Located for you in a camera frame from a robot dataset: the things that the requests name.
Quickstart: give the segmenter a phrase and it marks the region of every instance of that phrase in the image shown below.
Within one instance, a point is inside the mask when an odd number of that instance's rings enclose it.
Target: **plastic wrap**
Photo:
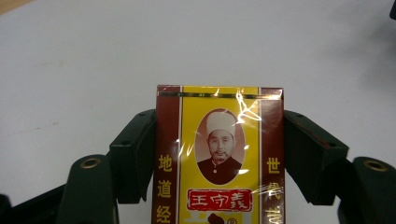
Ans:
[[[283,89],[157,91],[151,223],[285,223]]]

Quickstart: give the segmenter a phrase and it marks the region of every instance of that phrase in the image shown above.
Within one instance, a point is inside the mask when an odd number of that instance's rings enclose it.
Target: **red logo label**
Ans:
[[[189,189],[187,208],[197,211],[249,212],[250,189]]]

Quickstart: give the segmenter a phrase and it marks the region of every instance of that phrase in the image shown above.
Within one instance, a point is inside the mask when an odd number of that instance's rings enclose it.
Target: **oval portrait frame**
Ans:
[[[208,113],[204,115],[204,117],[201,119],[200,124],[196,130],[196,135],[195,135],[195,141],[194,141],[194,148],[195,148],[195,160],[197,162],[204,161],[207,159],[211,158],[210,152],[209,152],[209,146],[207,145],[207,133],[206,133],[206,120],[207,117],[214,113],[214,112],[225,112],[230,115],[232,115],[237,121],[236,116],[229,111],[228,109],[225,108],[216,108],[213,110],[210,110]],[[235,148],[233,149],[233,154],[232,158],[234,158],[236,161],[242,164],[245,160],[245,145],[246,145],[246,140],[245,140],[245,133],[242,128],[242,125],[240,123],[235,123],[235,140],[236,140],[236,145]]]

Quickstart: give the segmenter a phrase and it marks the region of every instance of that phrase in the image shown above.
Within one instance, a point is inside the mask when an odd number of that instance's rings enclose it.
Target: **portrait of man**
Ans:
[[[215,111],[206,119],[206,144],[210,158],[199,161],[204,177],[213,184],[223,185],[232,181],[242,164],[233,158],[236,147],[235,117],[226,111]]]

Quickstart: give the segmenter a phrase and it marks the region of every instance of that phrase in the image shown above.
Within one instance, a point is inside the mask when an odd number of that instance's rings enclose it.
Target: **cellophane wrapper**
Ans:
[[[285,223],[283,94],[159,85],[151,223]]]

